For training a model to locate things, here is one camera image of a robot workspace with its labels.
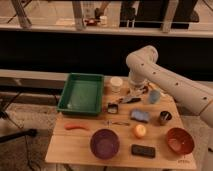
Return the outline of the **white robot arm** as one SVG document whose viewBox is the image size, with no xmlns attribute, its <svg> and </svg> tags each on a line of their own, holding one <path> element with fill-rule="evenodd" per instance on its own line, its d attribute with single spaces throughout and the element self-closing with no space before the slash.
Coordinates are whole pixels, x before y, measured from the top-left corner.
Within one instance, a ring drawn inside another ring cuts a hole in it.
<svg viewBox="0 0 213 171">
<path fill-rule="evenodd" d="M 151 45 L 130 53 L 126 58 L 129 83 L 141 87 L 148 79 L 213 128 L 213 89 L 157 65 L 157 59 L 157 49 Z"/>
</svg>

